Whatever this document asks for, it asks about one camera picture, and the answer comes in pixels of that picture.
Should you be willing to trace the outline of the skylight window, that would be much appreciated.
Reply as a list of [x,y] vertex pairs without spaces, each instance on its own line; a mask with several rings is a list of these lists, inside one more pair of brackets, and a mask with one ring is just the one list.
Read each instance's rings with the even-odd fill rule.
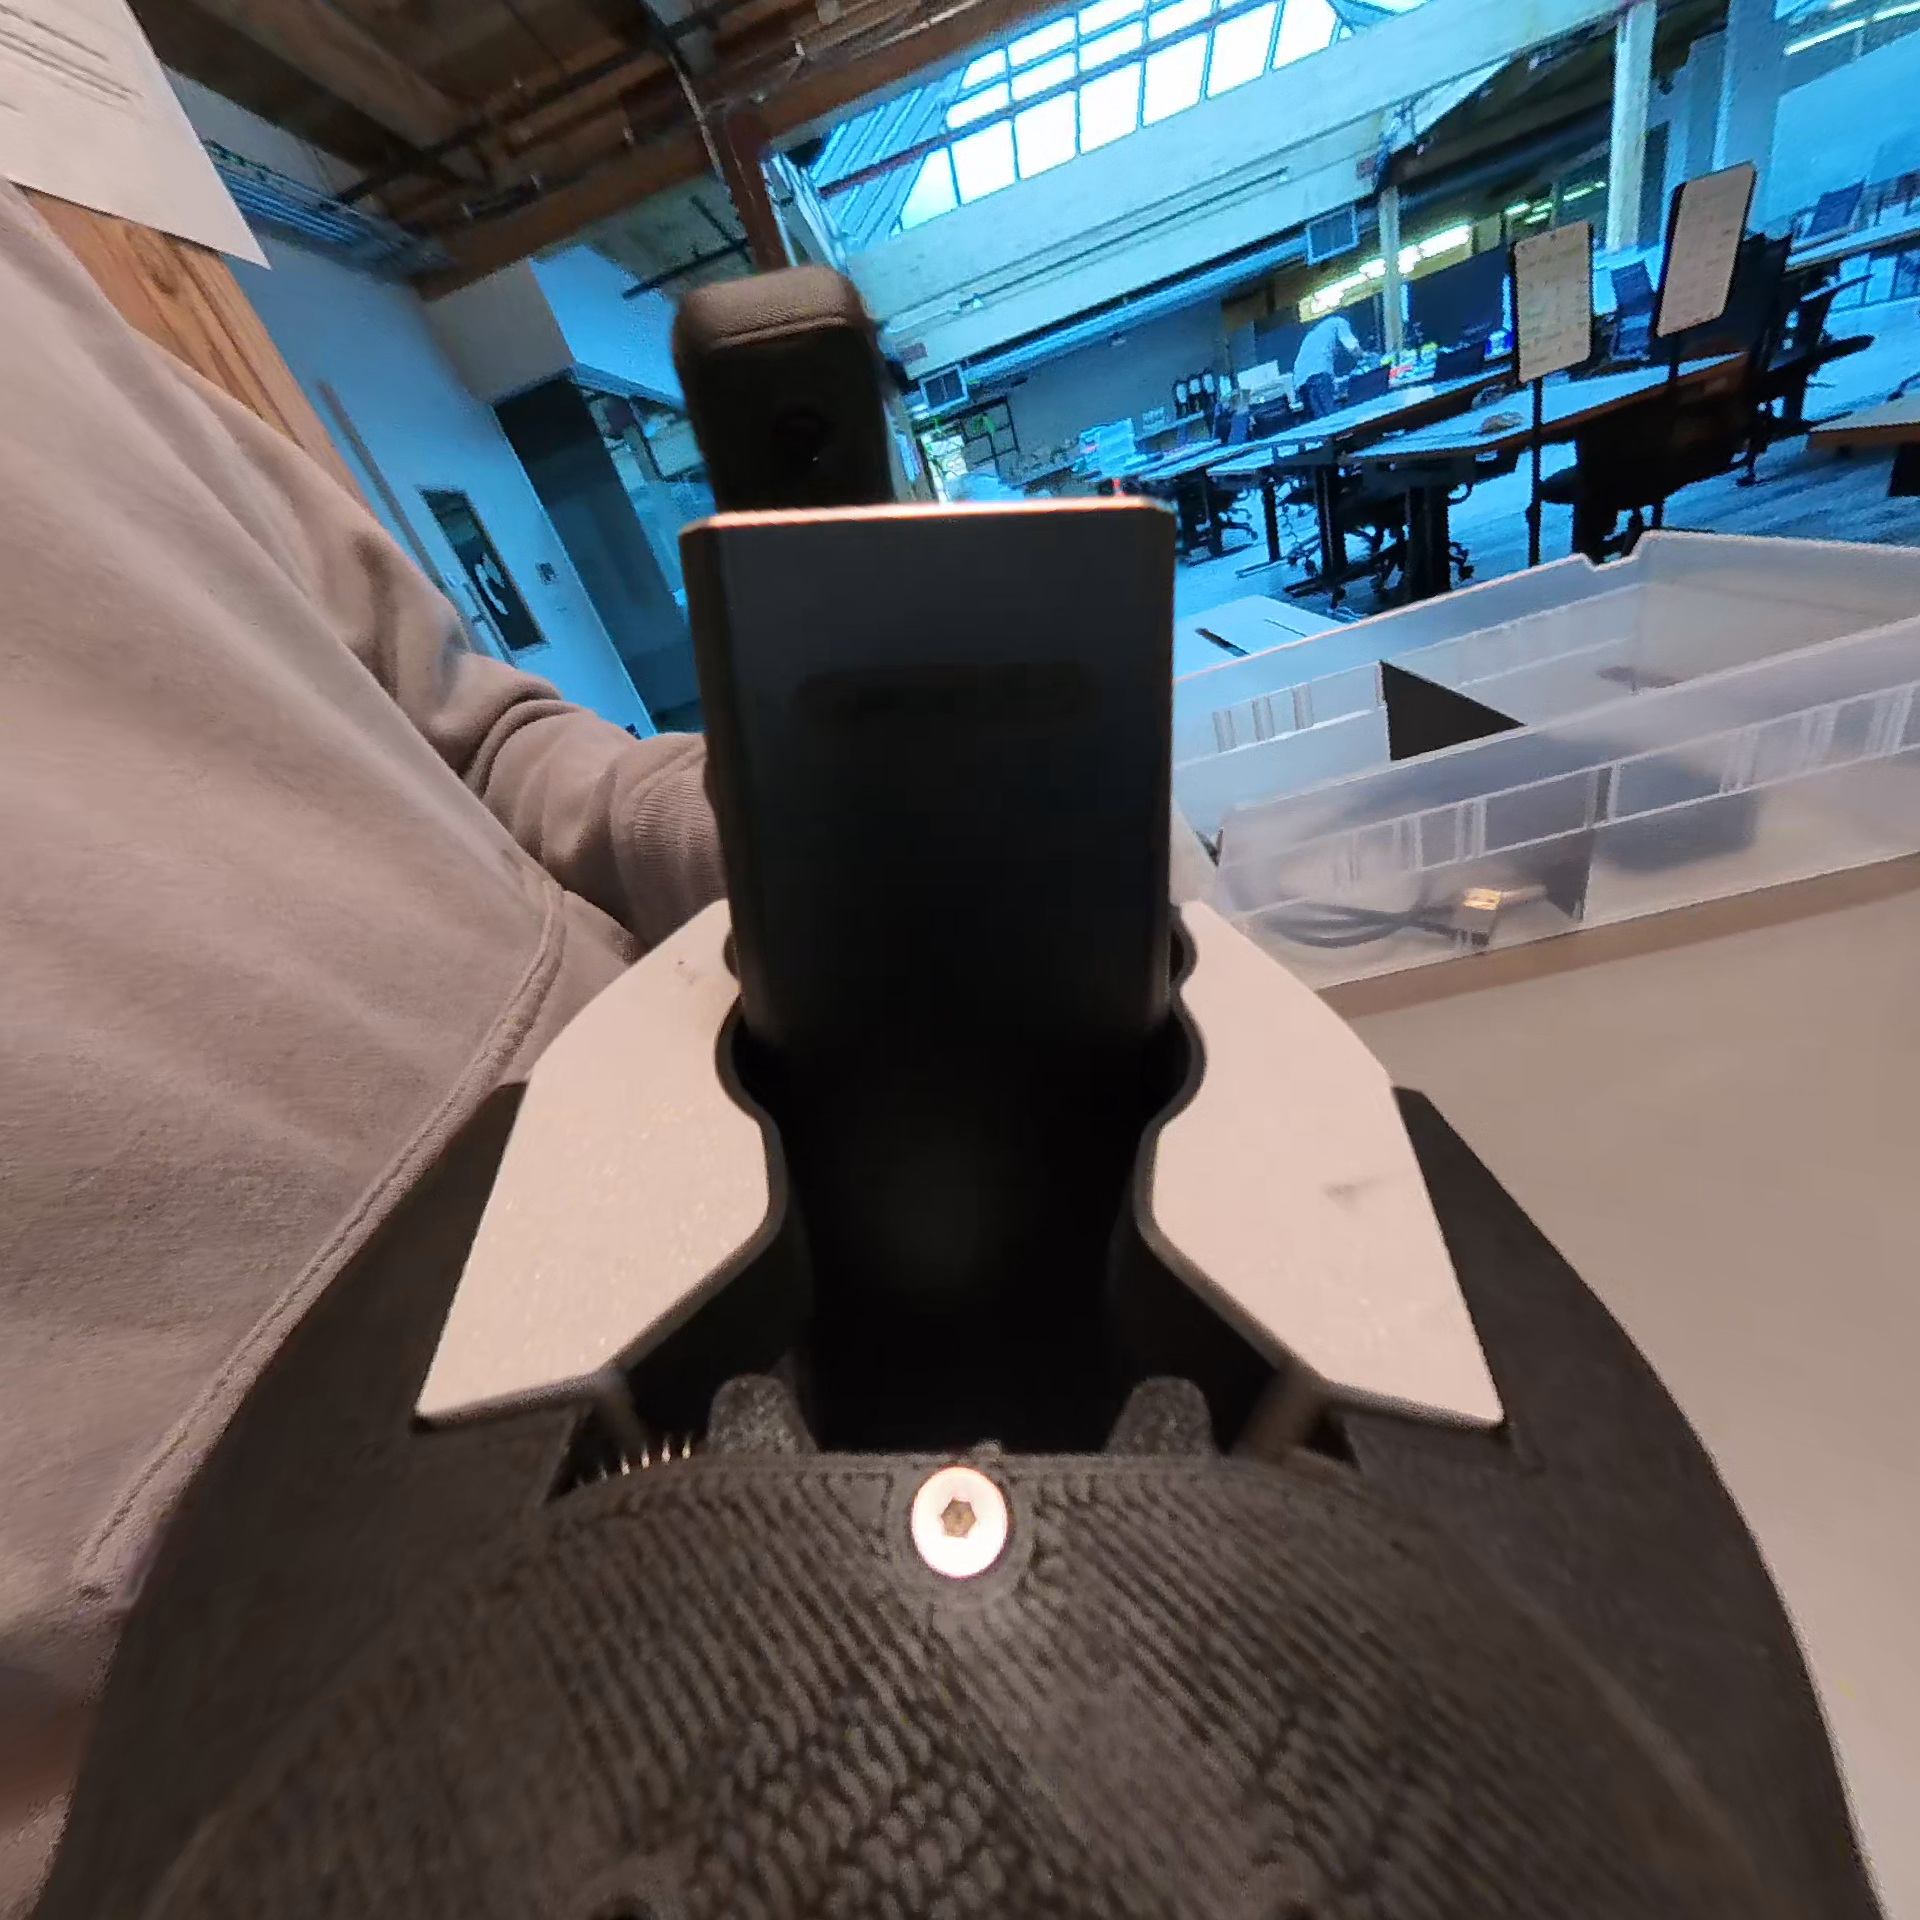
[[1353,38],[1335,2],[1085,4],[971,58],[876,178],[879,236],[923,228]]

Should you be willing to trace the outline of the black office chair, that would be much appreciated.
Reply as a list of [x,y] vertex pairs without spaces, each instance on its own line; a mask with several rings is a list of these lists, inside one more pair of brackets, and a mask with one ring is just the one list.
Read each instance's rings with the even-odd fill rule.
[[1757,330],[1746,360],[1746,420],[1736,486],[1760,482],[1760,461],[1775,443],[1805,433],[1816,372],[1870,347],[1867,337],[1827,341],[1827,318],[1859,278],[1834,283],[1827,267],[1789,267],[1785,239],[1757,236]]

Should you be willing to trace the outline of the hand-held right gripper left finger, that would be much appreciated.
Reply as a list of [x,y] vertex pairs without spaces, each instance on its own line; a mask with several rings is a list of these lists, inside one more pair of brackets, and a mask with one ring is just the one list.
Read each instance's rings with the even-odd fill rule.
[[421,1423],[610,1399],[774,1244],[783,1148],[734,1069],[729,942],[719,900],[540,1055],[417,1388]]

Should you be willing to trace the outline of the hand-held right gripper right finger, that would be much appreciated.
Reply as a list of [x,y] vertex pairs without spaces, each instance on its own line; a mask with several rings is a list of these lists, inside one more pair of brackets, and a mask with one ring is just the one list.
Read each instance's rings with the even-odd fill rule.
[[1174,913],[1196,1080],[1149,1130],[1139,1225],[1320,1400],[1497,1429],[1504,1407],[1395,1088],[1308,982],[1204,902]]

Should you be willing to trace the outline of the board on stand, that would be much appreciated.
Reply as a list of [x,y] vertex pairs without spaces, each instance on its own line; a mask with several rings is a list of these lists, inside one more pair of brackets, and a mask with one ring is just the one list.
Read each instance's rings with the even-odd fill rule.
[[1677,387],[1687,339],[1725,318],[1757,178],[1751,160],[1738,160],[1685,181],[1671,197],[1649,324],[1652,353],[1665,367],[1670,390]]
[[1526,567],[1541,560],[1546,387],[1583,369],[1594,332],[1594,233],[1583,218],[1521,239],[1507,255],[1516,374],[1528,394]]

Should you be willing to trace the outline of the white paper sheet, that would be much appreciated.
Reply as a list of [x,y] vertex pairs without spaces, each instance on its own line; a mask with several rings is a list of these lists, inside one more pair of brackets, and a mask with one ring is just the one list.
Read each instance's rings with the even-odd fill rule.
[[266,264],[126,2],[2,4],[2,178]]

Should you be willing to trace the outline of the clear plastic bin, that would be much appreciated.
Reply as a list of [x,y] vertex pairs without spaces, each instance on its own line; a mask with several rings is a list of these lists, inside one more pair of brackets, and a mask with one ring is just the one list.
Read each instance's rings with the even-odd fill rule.
[[1647,534],[1621,560],[1556,560],[1176,681],[1171,796],[1212,838],[1239,809],[1386,766],[1383,666],[1541,726],[1916,612],[1911,547]]
[[1242,809],[1214,910],[1316,988],[1916,859],[1916,620]]

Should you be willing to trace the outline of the person's left forearm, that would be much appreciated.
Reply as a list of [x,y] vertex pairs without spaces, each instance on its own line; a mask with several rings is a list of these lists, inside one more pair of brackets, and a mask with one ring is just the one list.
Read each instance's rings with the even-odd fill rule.
[[452,648],[420,729],[515,848],[636,952],[723,899],[700,736],[636,736],[521,670]]

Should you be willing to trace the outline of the black bin divider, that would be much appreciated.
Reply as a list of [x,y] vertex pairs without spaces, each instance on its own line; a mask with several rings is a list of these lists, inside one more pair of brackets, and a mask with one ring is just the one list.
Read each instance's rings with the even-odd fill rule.
[[1394,662],[1377,662],[1375,676],[1394,764],[1524,730],[1524,721]]

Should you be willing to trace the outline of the dark wall sign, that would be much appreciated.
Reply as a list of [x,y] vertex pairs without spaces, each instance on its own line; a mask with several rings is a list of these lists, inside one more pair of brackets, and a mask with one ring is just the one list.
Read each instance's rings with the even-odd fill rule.
[[423,489],[420,498],[458,564],[469,612],[488,646],[505,660],[537,655],[546,634],[471,498],[452,489]]

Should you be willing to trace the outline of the wooden board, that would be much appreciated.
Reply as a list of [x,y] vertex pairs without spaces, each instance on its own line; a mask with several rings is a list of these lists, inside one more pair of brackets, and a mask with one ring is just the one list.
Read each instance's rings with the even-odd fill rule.
[[351,498],[366,502],[222,255],[34,188],[19,195],[131,328],[273,427]]

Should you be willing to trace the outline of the long work table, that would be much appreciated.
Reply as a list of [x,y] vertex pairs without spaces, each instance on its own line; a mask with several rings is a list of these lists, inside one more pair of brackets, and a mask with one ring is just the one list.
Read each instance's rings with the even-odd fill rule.
[[1402,603],[1417,604],[1453,588],[1452,498],[1521,472],[1526,567],[1541,560],[1543,455],[1579,448],[1599,424],[1684,403],[1734,400],[1746,387],[1750,360],[1728,353],[1684,359],[1668,370],[1615,372],[1572,381],[1553,376],[1520,394],[1480,403],[1415,428],[1388,433],[1345,456],[1345,466],[1377,478],[1386,498],[1404,502]]
[[1186,564],[1221,560],[1230,554],[1232,502],[1249,489],[1268,489],[1285,463],[1345,461],[1394,434],[1464,415],[1471,403],[1502,392],[1511,381],[1509,359],[1489,363],[1468,376],[1415,383],[1320,420],[1295,422],[1279,433],[1242,445],[1204,445],[1155,458],[1121,475],[1116,495],[1149,498],[1168,506],[1178,523],[1176,554]]

